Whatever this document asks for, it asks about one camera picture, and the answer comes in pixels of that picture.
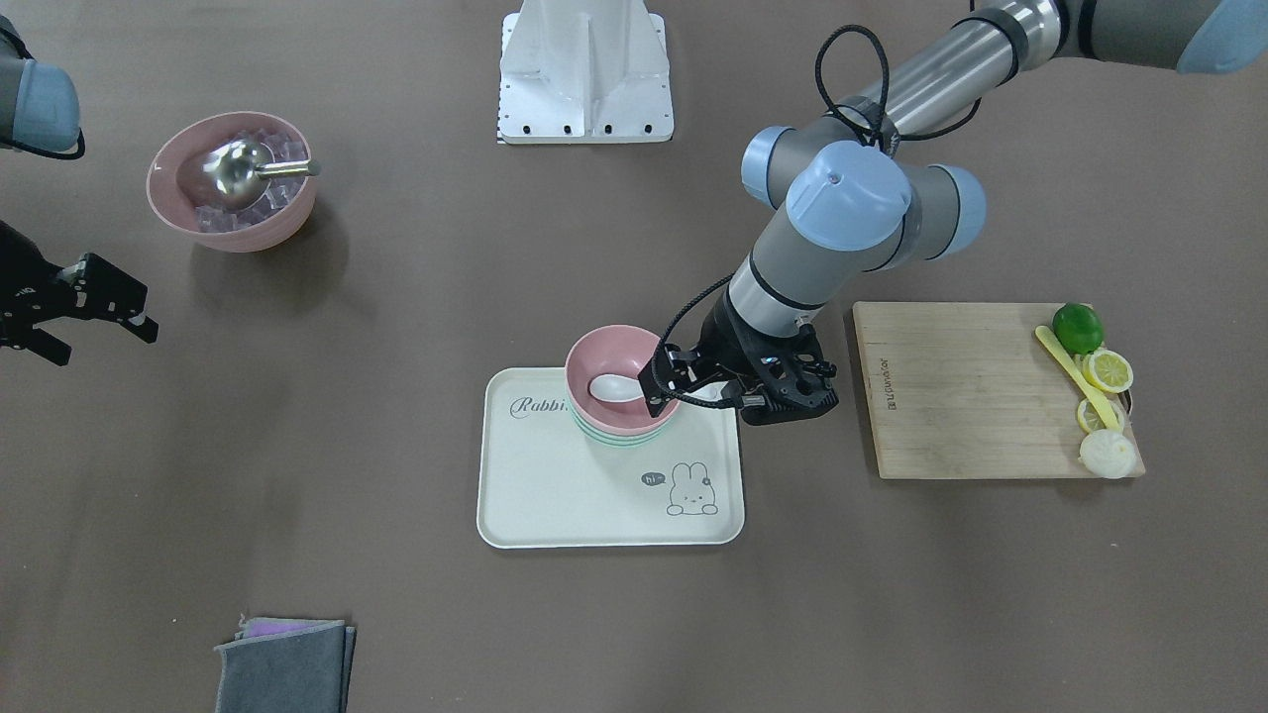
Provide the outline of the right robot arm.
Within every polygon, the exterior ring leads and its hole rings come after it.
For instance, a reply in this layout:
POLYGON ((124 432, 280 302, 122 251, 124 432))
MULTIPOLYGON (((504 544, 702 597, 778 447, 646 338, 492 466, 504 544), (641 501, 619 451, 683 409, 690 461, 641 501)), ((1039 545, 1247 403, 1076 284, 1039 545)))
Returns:
MULTIPOLYGON (((36 60, 15 25, 1 20, 1 145, 44 159, 82 159, 80 101, 63 69, 36 60)), ((58 318, 112 322, 152 344, 147 287, 114 263, 85 252, 60 266, 9 223, 1 225, 1 344, 67 365, 72 348, 42 329, 58 318)))

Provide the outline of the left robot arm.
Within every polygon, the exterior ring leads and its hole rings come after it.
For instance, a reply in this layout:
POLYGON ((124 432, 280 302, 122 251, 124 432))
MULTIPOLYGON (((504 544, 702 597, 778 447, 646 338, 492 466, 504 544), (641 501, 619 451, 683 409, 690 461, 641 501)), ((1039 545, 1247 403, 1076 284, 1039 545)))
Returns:
POLYGON ((861 93, 834 99, 800 131, 756 134, 741 162, 773 218, 715 292, 694 348, 661 343, 638 381, 645 410, 700 405, 751 425, 832 410, 837 370, 812 320, 861 271, 938 260, 973 244, 987 194, 962 167, 905 167, 894 154, 961 126, 988 91, 1054 57, 1219 75, 1265 51, 1263 1, 984 1, 947 36, 861 93))

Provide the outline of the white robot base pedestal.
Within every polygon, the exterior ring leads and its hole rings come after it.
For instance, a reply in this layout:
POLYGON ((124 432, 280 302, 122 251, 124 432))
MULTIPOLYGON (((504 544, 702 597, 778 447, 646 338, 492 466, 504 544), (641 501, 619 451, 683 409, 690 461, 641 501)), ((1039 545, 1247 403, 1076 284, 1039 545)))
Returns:
POLYGON ((675 134, 664 19, 643 1, 525 1, 501 23, 502 145, 656 145, 675 134))

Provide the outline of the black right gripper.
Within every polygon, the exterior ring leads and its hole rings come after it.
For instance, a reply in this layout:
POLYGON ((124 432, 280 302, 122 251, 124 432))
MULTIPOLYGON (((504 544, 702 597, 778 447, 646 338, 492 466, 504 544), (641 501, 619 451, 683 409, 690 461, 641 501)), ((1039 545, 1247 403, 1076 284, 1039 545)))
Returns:
POLYGON ((67 365, 72 348, 38 325, 68 316, 114 322, 153 344, 158 322, 146 312, 147 287, 93 252, 68 266, 46 261, 27 236, 1 222, 1 348, 67 365))

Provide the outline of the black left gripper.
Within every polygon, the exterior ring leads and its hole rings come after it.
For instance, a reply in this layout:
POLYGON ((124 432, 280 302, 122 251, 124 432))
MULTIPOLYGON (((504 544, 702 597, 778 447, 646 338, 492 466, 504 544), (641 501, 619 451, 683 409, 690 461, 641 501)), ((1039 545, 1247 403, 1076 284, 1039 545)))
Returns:
POLYGON ((681 396, 689 405, 701 405, 702 400, 692 393, 706 382, 701 377, 706 362, 738 379, 746 391, 779 393, 780 378, 770 372, 765 359, 775 356, 784 360, 791 344, 790 337, 771 337, 752 329, 730 297, 719 297, 702 321, 696 351, 685 351, 678 345, 661 345, 639 370, 637 381, 645 411, 650 417, 661 417, 670 405, 681 401, 681 396))

